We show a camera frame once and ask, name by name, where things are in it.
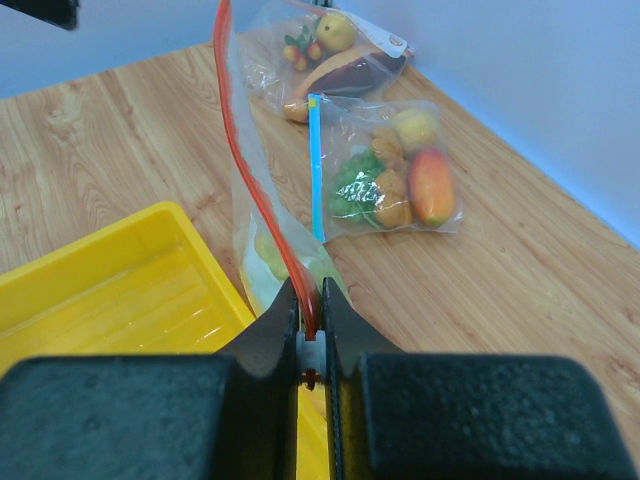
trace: red fruit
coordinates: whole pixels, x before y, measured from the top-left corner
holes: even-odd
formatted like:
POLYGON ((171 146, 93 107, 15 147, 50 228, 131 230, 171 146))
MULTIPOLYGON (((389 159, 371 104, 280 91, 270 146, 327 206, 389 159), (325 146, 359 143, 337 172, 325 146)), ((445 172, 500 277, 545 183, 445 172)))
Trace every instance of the red fruit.
POLYGON ((284 47, 282 54, 284 55, 284 58, 289 60, 291 63, 296 63, 300 58, 300 49, 295 45, 287 45, 284 47))
POLYGON ((420 150, 409 170, 409 199, 416 216, 439 227, 456 209, 456 193, 447 156, 435 148, 420 150))
POLYGON ((322 58, 322 49, 318 42, 311 42, 307 47, 307 57, 316 62, 322 58))

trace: toy mango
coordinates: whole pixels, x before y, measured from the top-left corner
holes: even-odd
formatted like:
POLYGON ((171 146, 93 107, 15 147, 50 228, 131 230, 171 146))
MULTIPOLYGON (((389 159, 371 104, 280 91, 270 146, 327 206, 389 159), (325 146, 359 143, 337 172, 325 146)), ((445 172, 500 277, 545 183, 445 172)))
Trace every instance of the toy mango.
POLYGON ((420 150, 409 170, 409 199, 425 225, 439 227, 456 209, 456 193, 447 156, 436 148, 420 150))

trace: yellow tray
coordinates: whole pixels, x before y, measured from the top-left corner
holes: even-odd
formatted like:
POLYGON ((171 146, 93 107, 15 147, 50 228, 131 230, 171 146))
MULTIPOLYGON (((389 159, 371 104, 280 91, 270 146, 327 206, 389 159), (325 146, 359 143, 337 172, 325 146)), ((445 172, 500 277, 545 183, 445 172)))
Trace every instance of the yellow tray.
MULTIPOLYGON (((214 352, 254 317, 180 206, 153 205, 0 276, 0 376, 43 354, 214 352)), ((298 478, 328 479, 300 390, 298 478)))

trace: ziplock bag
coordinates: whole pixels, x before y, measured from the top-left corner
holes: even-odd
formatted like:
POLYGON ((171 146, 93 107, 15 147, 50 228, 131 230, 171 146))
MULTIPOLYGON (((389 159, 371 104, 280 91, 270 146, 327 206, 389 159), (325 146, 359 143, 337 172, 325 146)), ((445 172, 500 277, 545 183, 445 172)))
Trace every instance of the ziplock bag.
POLYGON ((362 97, 393 83, 407 42, 348 12, 270 0, 239 36, 250 89, 275 111, 308 122, 307 97, 362 97))
POLYGON ((455 232, 462 205, 437 107, 311 95, 313 233, 455 232))
POLYGON ((333 277, 341 286, 342 282, 322 244, 279 201, 243 85, 230 0, 222 0, 218 10, 214 54, 222 116, 235 160, 233 245, 243 286, 254 313, 260 315, 291 276, 305 334, 312 340, 319 326, 318 286, 324 277, 333 277))

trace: wooden table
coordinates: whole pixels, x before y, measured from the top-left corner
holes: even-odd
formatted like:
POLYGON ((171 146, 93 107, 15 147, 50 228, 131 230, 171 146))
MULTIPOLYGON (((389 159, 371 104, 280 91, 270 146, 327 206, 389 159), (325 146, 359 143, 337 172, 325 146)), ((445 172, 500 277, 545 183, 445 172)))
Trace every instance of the wooden table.
MULTIPOLYGON (((415 71, 464 199, 457 235, 327 246, 356 308, 408 350, 576 358, 640 460, 640 255, 415 71)), ((275 180, 310 224, 307 128, 259 104, 275 180)), ((0 273, 159 200, 182 204, 239 290, 231 156, 211 48, 197 46, 0 102, 0 273)))

